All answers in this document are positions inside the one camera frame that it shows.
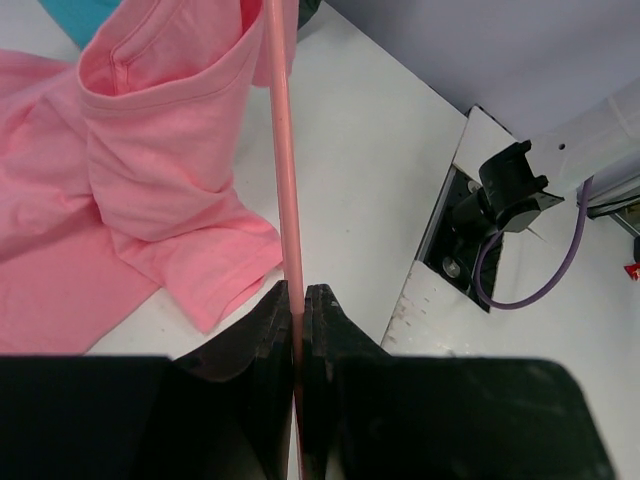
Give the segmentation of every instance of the screw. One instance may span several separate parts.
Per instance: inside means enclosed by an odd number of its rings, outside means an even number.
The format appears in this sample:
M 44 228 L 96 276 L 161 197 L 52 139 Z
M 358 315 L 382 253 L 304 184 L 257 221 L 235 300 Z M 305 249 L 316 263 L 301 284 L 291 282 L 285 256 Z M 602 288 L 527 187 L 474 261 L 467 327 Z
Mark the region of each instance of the screw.
M 442 259 L 442 269 L 449 278 L 458 278 L 462 272 L 460 265 L 451 257 L 444 257 Z
M 469 182 L 467 183 L 467 189 L 469 190 L 469 193 L 476 193 L 481 188 L 482 185 L 474 180 L 469 180 Z

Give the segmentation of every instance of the gray wall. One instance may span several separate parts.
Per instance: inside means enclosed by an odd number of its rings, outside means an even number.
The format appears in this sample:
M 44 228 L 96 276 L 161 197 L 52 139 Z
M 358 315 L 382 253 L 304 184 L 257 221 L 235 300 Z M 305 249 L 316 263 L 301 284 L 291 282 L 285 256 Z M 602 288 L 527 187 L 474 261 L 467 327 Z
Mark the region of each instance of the gray wall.
M 640 77 L 640 0 L 328 0 L 440 95 L 520 139 Z

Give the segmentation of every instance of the teal fabric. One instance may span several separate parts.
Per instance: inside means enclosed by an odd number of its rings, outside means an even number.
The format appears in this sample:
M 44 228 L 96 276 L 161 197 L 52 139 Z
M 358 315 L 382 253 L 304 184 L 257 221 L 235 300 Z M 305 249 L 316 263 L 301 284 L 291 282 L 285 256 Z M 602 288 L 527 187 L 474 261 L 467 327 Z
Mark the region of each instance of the teal fabric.
M 38 0 L 71 40 L 84 48 L 121 0 Z

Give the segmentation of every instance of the white surface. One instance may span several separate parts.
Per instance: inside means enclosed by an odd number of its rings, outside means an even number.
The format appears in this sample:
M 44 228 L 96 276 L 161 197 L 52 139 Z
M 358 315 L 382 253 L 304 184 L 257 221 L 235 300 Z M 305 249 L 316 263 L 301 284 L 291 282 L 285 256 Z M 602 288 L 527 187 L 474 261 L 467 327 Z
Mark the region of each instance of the white surface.
M 454 163 L 478 167 L 513 138 L 482 111 L 470 115 Z M 572 200 L 542 214 L 535 233 L 509 235 L 495 298 L 514 301 L 542 286 L 566 254 L 575 227 Z M 640 478 L 640 284 L 622 266 L 631 237 L 609 219 L 588 221 L 581 248 L 547 297 L 515 312 L 486 314 L 415 263 L 383 346 L 392 353 L 534 356 L 559 361 L 586 393 L 620 478 Z
M 520 140 L 640 76 L 637 0 L 328 0 L 462 112 Z
M 0 12 L 0 47 L 77 56 L 36 0 L 3 2 Z M 291 96 L 305 281 L 330 284 L 381 341 L 465 118 L 327 5 L 301 32 Z M 235 173 L 247 206 L 278 225 L 266 90 L 251 92 Z M 175 357 L 212 335 L 197 332 L 161 290 L 92 352 Z

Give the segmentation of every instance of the white table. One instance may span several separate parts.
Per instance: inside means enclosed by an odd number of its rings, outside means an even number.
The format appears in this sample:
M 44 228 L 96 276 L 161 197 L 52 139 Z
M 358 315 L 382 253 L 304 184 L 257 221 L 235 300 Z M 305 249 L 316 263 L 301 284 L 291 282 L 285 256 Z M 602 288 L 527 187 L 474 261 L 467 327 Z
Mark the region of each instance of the white table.
M 3 2 L 0 47 L 78 55 L 36 0 Z M 327 5 L 301 32 L 291 96 L 305 281 L 331 285 L 380 342 L 466 119 Z M 254 89 L 236 188 L 278 225 L 272 152 L 268 91 Z M 160 290 L 92 352 L 182 355 L 242 317 L 279 278 L 272 274 L 209 336 Z
M 513 141 L 475 108 L 454 163 L 478 179 L 480 165 Z M 575 198 L 568 198 L 532 224 L 535 233 L 506 237 L 496 299 L 520 300 L 553 275 L 576 216 Z M 640 478 L 640 289 L 622 268 L 632 261 L 631 241 L 608 218 L 588 221 L 562 282 L 540 302 L 513 312 L 486 314 L 416 262 L 383 346 L 397 354 L 533 356 L 562 363 L 586 393 L 620 478 Z

